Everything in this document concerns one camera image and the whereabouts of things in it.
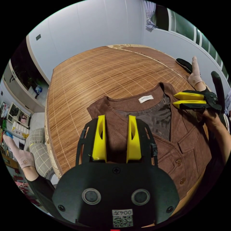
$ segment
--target cabinet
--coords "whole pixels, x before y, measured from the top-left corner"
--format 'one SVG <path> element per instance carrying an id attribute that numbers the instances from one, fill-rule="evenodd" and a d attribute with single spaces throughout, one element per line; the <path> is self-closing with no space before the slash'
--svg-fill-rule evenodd
<path id="1" fill-rule="evenodd" d="M 11 104 L 8 110 L 7 120 L 12 124 L 16 122 L 29 129 L 30 116 L 27 113 L 23 112 L 20 108 L 18 108 L 14 103 Z"/>

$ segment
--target bamboo mat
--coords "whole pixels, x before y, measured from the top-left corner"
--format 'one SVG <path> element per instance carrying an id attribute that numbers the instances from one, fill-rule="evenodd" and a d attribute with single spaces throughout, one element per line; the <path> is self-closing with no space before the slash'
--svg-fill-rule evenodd
<path id="1" fill-rule="evenodd" d="M 99 98 L 137 95 L 153 89 L 158 82 L 171 83 L 176 92 L 193 90 L 179 74 L 184 72 L 182 67 L 175 71 L 168 66 L 171 57 L 155 55 L 161 61 L 105 46 L 75 55 L 54 68 L 45 126 L 49 153 L 59 177 L 75 166 L 79 136 L 91 120 L 87 107 Z"/>

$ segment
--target white wall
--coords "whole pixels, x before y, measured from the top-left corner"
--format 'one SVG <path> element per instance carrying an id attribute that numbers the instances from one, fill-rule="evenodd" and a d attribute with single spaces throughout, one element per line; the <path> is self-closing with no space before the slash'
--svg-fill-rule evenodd
<path id="1" fill-rule="evenodd" d="M 143 23 L 146 26 L 146 15 L 145 9 L 143 8 Z M 224 74 L 221 71 L 221 68 L 216 63 L 216 61 L 199 45 L 194 44 L 193 41 L 184 38 L 181 35 L 172 33 L 169 31 L 154 29 L 151 32 L 144 29 L 143 30 L 143 45 L 153 47 L 157 50 L 160 50 L 173 58 L 182 58 L 188 62 L 192 62 L 192 57 L 195 55 L 198 60 L 201 77 L 210 87 L 213 92 L 216 92 L 211 72 L 216 71 L 222 80 L 222 85 L 224 89 L 225 96 L 230 91 L 230 86 Z"/>
<path id="2" fill-rule="evenodd" d="M 50 80 L 68 58 L 96 47 L 141 44 L 140 0 L 86 0 L 49 16 L 29 33 L 31 49 Z"/>
<path id="3" fill-rule="evenodd" d="M 143 44 L 188 62 L 197 56 L 203 80 L 215 91 L 211 72 L 221 79 L 225 95 L 230 86 L 216 61 L 197 44 L 181 35 L 145 29 L 142 0 L 86 0 L 68 6 L 41 22 L 29 33 L 34 56 L 51 80 L 53 69 L 86 50 L 112 44 Z"/>
<path id="4" fill-rule="evenodd" d="M 11 103 L 13 102 L 17 107 L 19 107 L 22 111 L 24 111 L 25 113 L 27 113 L 28 115 L 30 115 L 31 113 L 27 110 L 25 110 L 13 97 L 12 95 L 8 92 L 8 90 L 6 89 L 2 79 L 0 82 L 0 104 L 4 102 L 6 104 L 8 104 L 9 106 L 11 105 Z"/>

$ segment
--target clothing label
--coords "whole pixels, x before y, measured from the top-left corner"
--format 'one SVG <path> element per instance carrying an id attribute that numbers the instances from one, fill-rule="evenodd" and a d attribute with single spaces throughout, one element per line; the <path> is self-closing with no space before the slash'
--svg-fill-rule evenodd
<path id="1" fill-rule="evenodd" d="M 132 209 L 112 210 L 113 227 L 123 228 L 133 226 Z"/>
<path id="2" fill-rule="evenodd" d="M 143 103 L 143 102 L 145 102 L 145 101 L 147 101 L 147 100 L 150 100 L 150 99 L 154 99 L 154 98 L 152 97 L 152 95 L 143 96 L 143 97 L 139 98 L 139 102 L 140 102 L 140 103 Z"/>

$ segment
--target window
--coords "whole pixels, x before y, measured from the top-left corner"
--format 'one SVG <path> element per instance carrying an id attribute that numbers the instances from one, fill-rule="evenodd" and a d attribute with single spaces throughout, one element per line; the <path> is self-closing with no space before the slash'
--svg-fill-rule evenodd
<path id="1" fill-rule="evenodd" d="M 196 38 L 196 44 L 199 45 L 200 44 L 200 31 L 197 29 L 197 38 Z"/>
<path id="2" fill-rule="evenodd" d="M 209 40 L 202 34 L 202 48 L 209 52 Z"/>
<path id="3" fill-rule="evenodd" d="M 187 19 L 180 16 L 176 12 L 170 10 L 172 17 L 171 30 L 177 32 L 192 41 L 194 40 L 194 25 L 190 23 Z"/>
<path id="4" fill-rule="evenodd" d="M 225 75 L 225 77 L 227 78 L 227 77 L 228 77 L 228 72 L 227 72 L 227 70 L 226 70 L 224 64 L 223 64 L 223 67 L 222 67 L 222 72 L 223 72 L 223 74 Z"/>
<path id="5" fill-rule="evenodd" d="M 221 66 L 221 57 L 217 54 L 217 63 L 219 66 Z"/>
<path id="6" fill-rule="evenodd" d="M 159 28 L 168 31 L 169 19 L 168 10 L 164 6 L 156 5 L 155 14 L 152 16 L 151 21 Z"/>
<path id="7" fill-rule="evenodd" d="M 209 50 L 209 54 L 216 59 L 216 50 L 214 48 L 214 46 L 210 43 L 210 50 Z"/>

